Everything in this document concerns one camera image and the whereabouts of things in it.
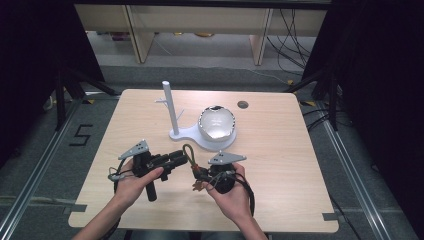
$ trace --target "gray carpet floor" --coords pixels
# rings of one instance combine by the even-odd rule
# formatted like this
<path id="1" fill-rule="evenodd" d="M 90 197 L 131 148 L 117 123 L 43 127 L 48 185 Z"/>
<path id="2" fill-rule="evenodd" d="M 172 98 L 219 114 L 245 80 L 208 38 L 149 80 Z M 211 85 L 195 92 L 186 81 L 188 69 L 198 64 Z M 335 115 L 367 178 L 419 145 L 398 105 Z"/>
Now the gray carpet floor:
<path id="1" fill-rule="evenodd" d="M 173 89 L 282 92 L 287 89 L 288 80 L 300 81 L 299 75 L 272 68 L 262 70 L 224 69 L 220 66 L 200 68 L 102 65 L 101 69 L 106 84 L 118 91 L 128 88 L 161 89 L 161 82 L 167 80 L 171 82 Z M 83 88 L 87 92 L 98 91 L 90 85 L 83 85 Z M 302 104 L 312 100 L 310 94 L 313 88 L 314 84 L 310 84 L 296 92 L 303 113 L 317 110 L 315 106 Z M 78 106 L 12 239 L 70 239 L 78 231 L 68 225 L 69 209 L 78 197 L 117 102 L 117 99 L 105 97 Z M 320 112 L 306 115 L 305 124 L 309 125 L 320 116 Z M 338 113 L 337 121 L 343 143 L 393 239 L 418 239 L 384 179 L 371 168 L 372 159 L 362 145 L 348 115 Z M 85 146 L 71 146 L 72 143 L 82 141 L 74 136 L 81 124 L 92 125 L 84 128 L 83 132 L 90 135 L 90 138 Z M 0 169 L 0 216 L 7 214 L 14 198 L 26 184 L 54 135 L 55 127 L 56 109 L 53 108 L 39 116 L 20 146 L 20 154 L 9 159 Z M 324 125 L 313 128 L 310 137 L 329 194 L 341 206 L 362 239 L 376 239 Z M 357 239 L 336 205 L 334 208 L 340 216 L 340 228 L 335 234 L 272 233 L 272 239 Z M 124 235 L 125 230 L 119 229 L 112 239 L 124 239 Z"/>

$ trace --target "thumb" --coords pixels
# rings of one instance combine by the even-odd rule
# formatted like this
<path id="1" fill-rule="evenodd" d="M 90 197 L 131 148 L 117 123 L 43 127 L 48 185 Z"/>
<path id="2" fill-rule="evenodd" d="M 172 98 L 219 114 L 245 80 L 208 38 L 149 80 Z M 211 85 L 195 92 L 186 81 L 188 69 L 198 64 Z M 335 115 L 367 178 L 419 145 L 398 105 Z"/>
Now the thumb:
<path id="1" fill-rule="evenodd" d="M 215 199 L 217 197 L 217 195 L 220 195 L 216 189 L 208 182 L 202 182 L 202 186 L 204 189 L 206 189 L 206 191 L 208 192 L 208 194 Z"/>
<path id="2" fill-rule="evenodd" d="M 150 182 L 157 179 L 161 174 L 163 173 L 163 167 L 155 168 L 152 171 L 150 171 L 148 174 L 144 175 L 139 179 L 140 184 L 143 186 L 146 186 Z"/>

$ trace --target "white base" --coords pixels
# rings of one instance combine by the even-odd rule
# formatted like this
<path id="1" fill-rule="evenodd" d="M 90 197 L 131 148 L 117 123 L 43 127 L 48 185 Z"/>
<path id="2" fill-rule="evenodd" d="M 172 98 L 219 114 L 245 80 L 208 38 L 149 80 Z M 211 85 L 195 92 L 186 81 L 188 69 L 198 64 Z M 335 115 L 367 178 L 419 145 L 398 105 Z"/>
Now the white base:
<path id="1" fill-rule="evenodd" d="M 205 150 L 212 151 L 212 152 L 218 152 L 219 150 L 224 150 L 231 146 L 231 144 L 236 140 L 236 131 L 234 129 L 233 133 L 230 135 L 230 138 L 228 138 L 225 141 L 222 142 L 212 142 L 209 140 L 206 140 L 202 134 L 199 132 L 199 128 L 197 124 L 193 125 L 189 128 L 178 128 L 179 134 L 175 135 L 174 130 L 171 129 L 169 132 L 169 137 L 174 141 L 180 141 L 180 140 L 192 140 L 196 142 L 200 147 L 202 147 Z"/>

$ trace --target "forearm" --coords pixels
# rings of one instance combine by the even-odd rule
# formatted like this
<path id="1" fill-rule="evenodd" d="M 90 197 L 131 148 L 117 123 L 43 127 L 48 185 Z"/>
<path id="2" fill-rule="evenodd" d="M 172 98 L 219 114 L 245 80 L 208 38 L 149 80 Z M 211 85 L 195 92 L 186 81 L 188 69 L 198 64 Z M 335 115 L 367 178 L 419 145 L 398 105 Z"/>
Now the forearm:
<path id="1" fill-rule="evenodd" d="M 73 239 L 99 239 L 127 210 L 128 205 L 113 197 L 109 203 Z"/>
<path id="2" fill-rule="evenodd" d="M 241 233 L 246 238 L 246 240 L 268 239 L 253 217 L 236 220 L 234 221 L 234 223 L 240 229 Z"/>

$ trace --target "finger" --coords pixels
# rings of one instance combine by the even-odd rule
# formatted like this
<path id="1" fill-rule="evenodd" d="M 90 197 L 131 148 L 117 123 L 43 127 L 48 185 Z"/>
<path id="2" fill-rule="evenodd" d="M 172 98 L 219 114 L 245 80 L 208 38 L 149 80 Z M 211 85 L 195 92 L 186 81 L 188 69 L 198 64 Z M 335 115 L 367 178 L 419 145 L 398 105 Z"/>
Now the finger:
<path id="1" fill-rule="evenodd" d="M 206 189 L 206 191 L 208 192 L 208 194 L 215 199 L 215 197 L 220 194 L 218 191 L 216 191 L 216 189 L 208 182 L 202 182 L 202 186 L 204 189 Z"/>
<path id="2" fill-rule="evenodd" d="M 155 168 L 152 171 L 150 171 L 148 174 L 141 177 L 138 181 L 142 186 L 146 186 L 153 180 L 157 179 L 161 174 L 163 173 L 163 167 Z"/>
<path id="3" fill-rule="evenodd" d="M 130 169 L 132 169 L 132 167 L 133 167 L 133 165 L 134 165 L 134 161 L 133 161 L 133 159 L 131 158 L 123 167 L 122 167 L 122 169 L 121 169 L 121 172 L 123 172 L 123 171 L 127 171 L 127 170 L 130 170 Z"/>
<path id="4" fill-rule="evenodd" d="M 233 163 L 233 166 L 234 166 L 234 169 L 236 170 L 236 173 L 242 175 L 243 177 L 245 176 L 245 170 L 242 165 L 240 165 L 239 163 Z"/>

